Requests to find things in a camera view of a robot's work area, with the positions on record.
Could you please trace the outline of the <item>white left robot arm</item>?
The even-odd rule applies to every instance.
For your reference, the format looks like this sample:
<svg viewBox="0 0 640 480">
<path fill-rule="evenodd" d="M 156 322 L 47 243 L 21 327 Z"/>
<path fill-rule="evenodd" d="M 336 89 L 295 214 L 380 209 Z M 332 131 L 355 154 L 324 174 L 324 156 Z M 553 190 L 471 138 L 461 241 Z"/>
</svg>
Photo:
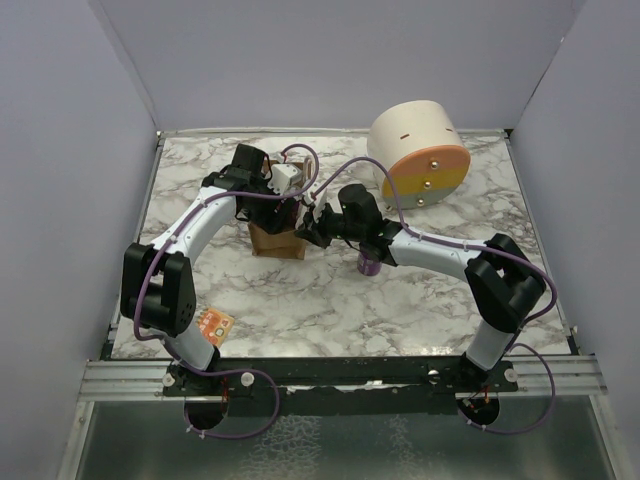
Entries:
<svg viewBox="0 0 640 480">
<path fill-rule="evenodd" d="M 194 319 L 196 292 L 192 267 L 216 233 L 239 214 L 270 232 L 282 227 L 296 202 L 319 174 L 319 159 L 297 167 L 271 162 L 253 146 L 236 147 L 230 164 L 206 176 L 196 199 L 151 243 L 132 243 L 125 251 L 120 313 L 133 322 L 139 341 L 160 341 L 188 366 L 186 382 L 206 395 L 220 385 L 214 364 L 219 351 Z"/>
</svg>

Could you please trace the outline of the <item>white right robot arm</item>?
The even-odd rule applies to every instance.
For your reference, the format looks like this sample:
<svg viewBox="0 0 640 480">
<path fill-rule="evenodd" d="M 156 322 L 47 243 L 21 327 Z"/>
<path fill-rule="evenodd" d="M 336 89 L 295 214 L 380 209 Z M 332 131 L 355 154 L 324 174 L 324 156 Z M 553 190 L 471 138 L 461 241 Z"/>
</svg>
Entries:
<svg viewBox="0 0 640 480">
<path fill-rule="evenodd" d="M 472 391 L 491 384 L 495 365 L 546 290 L 542 273 L 513 239 L 496 234 L 485 242 L 463 242 L 411 233 L 401 222 L 385 218 L 361 184 L 339 191 L 338 212 L 325 197 L 325 192 L 303 197 L 306 211 L 297 237 L 323 249 L 334 240 L 345 242 L 359 251 L 361 271 L 382 264 L 419 267 L 468 284 L 481 323 L 463 354 L 459 378 Z"/>
</svg>

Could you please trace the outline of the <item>purple Fanta can centre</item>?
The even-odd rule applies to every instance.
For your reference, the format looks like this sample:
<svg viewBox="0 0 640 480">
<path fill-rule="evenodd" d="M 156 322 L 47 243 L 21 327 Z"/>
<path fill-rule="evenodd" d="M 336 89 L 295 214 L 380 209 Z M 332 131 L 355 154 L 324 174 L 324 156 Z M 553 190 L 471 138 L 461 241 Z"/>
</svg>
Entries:
<svg viewBox="0 0 640 480">
<path fill-rule="evenodd" d="M 358 271 L 368 277 L 376 276 L 380 273 L 382 263 L 369 257 L 364 252 L 360 252 L 357 260 Z"/>
</svg>

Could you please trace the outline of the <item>orange snack packet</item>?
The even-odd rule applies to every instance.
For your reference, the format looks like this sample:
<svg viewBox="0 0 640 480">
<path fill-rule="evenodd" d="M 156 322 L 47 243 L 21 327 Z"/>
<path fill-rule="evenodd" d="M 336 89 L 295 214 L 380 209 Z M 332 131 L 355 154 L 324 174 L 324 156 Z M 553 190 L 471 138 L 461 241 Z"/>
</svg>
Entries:
<svg viewBox="0 0 640 480">
<path fill-rule="evenodd" d="M 206 309 L 197 320 L 202 336 L 212 345 L 220 347 L 230 333 L 235 320 L 214 308 Z"/>
</svg>

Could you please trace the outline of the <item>cream three-drawer round cabinet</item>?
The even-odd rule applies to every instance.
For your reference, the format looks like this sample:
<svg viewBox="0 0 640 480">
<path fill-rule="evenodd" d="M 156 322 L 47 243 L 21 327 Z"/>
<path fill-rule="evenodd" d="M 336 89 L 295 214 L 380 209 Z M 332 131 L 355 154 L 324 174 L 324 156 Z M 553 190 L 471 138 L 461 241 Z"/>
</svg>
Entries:
<svg viewBox="0 0 640 480">
<path fill-rule="evenodd" d="M 384 202 L 404 210 L 430 206 L 464 181 L 471 155 L 437 102 L 393 106 L 372 124 L 367 155 L 384 166 L 373 173 Z"/>
</svg>

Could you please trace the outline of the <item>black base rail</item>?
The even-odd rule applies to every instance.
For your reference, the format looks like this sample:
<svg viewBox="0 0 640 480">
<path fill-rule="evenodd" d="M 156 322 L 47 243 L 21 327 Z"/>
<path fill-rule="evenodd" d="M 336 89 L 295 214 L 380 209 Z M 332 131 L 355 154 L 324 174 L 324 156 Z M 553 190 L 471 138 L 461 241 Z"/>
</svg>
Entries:
<svg viewBox="0 0 640 480">
<path fill-rule="evenodd" d="M 459 356 L 221 358 L 209 375 L 171 365 L 166 398 L 235 417 L 453 414 L 456 398 L 513 393 L 509 361 L 482 373 Z"/>
</svg>

